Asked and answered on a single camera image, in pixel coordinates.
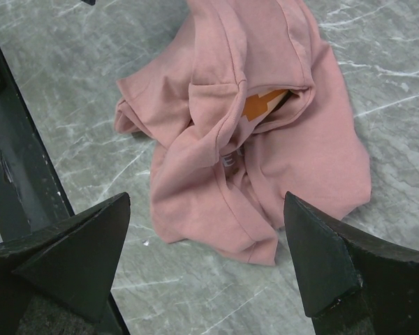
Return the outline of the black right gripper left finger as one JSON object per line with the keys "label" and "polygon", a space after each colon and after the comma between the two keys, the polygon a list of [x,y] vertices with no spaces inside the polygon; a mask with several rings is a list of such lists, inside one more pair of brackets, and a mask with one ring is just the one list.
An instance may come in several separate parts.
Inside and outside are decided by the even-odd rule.
{"label": "black right gripper left finger", "polygon": [[127,334],[111,287],[129,220],[120,193],[0,243],[0,334]]}

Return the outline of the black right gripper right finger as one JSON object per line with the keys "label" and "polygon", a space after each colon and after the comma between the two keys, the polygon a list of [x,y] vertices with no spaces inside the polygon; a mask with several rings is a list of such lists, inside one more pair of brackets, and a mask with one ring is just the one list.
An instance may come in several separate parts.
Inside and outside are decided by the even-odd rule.
{"label": "black right gripper right finger", "polygon": [[419,251],[338,221],[292,193],[284,224],[316,334],[419,334]]}

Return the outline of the pink t shirt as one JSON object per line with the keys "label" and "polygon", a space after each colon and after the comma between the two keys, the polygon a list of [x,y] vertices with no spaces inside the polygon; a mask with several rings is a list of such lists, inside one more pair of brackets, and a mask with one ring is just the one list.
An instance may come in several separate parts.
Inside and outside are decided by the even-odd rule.
{"label": "pink t shirt", "polygon": [[118,81],[120,133],[152,138],[167,243],[273,265],[287,193],[341,219],[369,202],[343,75],[303,1],[189,1],[166,49]]}

